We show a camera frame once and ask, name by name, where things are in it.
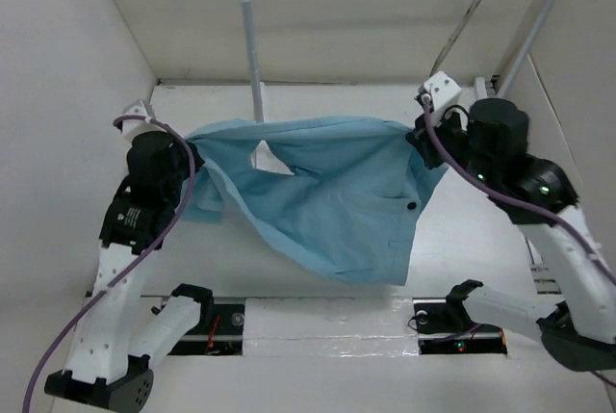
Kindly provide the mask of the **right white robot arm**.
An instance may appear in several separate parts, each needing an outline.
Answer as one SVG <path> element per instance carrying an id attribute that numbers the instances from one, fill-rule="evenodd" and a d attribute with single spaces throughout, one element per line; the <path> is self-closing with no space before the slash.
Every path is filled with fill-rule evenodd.
<path id="1" fill-rule="evenodd" d="M 534 246 L 562 295 L 556 304 L 542 304 L 468 279 L 445 298 L 442 315 L 454 334 L 498 326 L 540 343 L 570 371 L 602 376 L 614 370 L 615 275 L 564 170 L 528 152 L 528 115 L 497 97 L 469 109 L 439 104 L 427 92 L 416 99 L 423 115 L 406 139 L 424 165 L 448 165 L 486 194 Z"/>

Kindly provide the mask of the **grey clothes hanger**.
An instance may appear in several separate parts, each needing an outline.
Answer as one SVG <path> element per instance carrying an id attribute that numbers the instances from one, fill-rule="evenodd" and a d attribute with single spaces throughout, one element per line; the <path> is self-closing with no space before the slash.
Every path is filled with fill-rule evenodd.
<path id="1" fill-rule="evenodd" d="M 447 42 L 444 44 L 444 46 L 440 50 L 439 54 L 437 55 L 433 65 L 432 65 L 432 67 L 431 67 L 431 69 L 429 71 L 429 77 L 432 77 L 433 75 L 435 75 L 439 71 L 439 69 L 442 66 L 443 62 L 445 61 L 445 59 L 449 55 L 449 52 L 451 51 L 451 49 L 453 48 L 455 43 L 457 43 L 458 39 L 460 38 L 460 36 L 464 32 L 466 26 L 468 25 L 469 21 L 472 19 L 475 11 L 477 10 L 477 8 L 481 4 L 481 2 L 482 2 L 482 0 L 472 0 L 471 4 L 469 5 L 467 10 L 465 11 L 464 15 L 459 20 L 459 22 L 457 23 L 456 27 L 454 28 L 454 30 L 450 34 Z"/>

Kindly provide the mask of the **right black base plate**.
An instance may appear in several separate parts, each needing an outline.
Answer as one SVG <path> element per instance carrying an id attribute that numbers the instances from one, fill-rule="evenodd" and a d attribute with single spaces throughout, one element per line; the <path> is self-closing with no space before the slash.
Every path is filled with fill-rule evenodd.
<path id="1" fill-rule="evenodd" d="M 507 355 L 501 328 L 487 323 L 455 323 L 444 298 L 414 298 L 407 326 L 416 332 L 420 355 Z"/>

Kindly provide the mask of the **light blue trousers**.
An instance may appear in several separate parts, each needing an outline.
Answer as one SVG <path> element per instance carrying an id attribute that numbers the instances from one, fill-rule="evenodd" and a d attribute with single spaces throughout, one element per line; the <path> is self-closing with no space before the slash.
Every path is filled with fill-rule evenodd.
<path id="1" fill-rule="evenodd" d="M 426 167 L 407 134 L 364 116 L 205 126 L 188 136 L 202 166 L 183 216 L 230 217 L 329 279 L 401 286 L 418 220 L 444 175 Z"/>

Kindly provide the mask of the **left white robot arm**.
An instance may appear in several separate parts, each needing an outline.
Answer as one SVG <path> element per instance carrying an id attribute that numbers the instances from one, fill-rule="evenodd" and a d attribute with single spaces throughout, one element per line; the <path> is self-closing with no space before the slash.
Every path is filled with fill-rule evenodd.
<path id="1" fill-rule="evenodd" d="M 196 147 L 171 131 L 133 138 L 128 174 L 99 234 L 92 297 L 72 323 L 79 341 L 66 365 L 47 377 L 46 394 L 113 412 L 139 412 L 155 368 L 185 334 L 212 326 L 212 291 L 181 283 L 144 329 L 135 327 L 145 279 L 187 207 L 202 164 Z"/>

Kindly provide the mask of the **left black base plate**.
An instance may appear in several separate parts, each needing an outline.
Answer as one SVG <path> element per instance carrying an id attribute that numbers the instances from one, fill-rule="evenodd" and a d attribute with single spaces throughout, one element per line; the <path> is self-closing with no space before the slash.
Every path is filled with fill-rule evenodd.
<path id="1" fill-rule="evenodd" d="M 175 356 L 236 356 L 243 354 L 245 301 L 216 300 L 210 325 L 184 335 L 170 351 Z"/>

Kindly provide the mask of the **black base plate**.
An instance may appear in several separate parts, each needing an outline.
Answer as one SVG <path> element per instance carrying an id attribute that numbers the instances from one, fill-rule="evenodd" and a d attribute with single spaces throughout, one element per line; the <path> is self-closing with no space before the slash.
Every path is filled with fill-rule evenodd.
<path id="1" fill-rule="evenodd" d="M 444 298 L 414 298 L 407 326 L 416 332 L 420 355 L 507 355 L 501 328 L 487 323 L 455 323 Z"/>
<path id="2" fill-rule="evenodd" d="M 245 301 L 216 300 L 210 325 L 184 335 L 170 351 L 175 356 L 236 356 L 243 354 Z"/>

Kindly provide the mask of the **aluminium rail right side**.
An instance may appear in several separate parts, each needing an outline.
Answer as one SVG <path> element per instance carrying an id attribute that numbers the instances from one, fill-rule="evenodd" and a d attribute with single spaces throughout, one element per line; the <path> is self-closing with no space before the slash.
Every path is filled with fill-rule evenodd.
<path id="1" fill-rule="evenodd" d="M 474 80 L 474 93 L 475 99 L 485 99 L 495 97 L 497 95 L 496 86 L 500 79 L 499 75 L 494 75 L 491 78 L 475 77 Z"/>

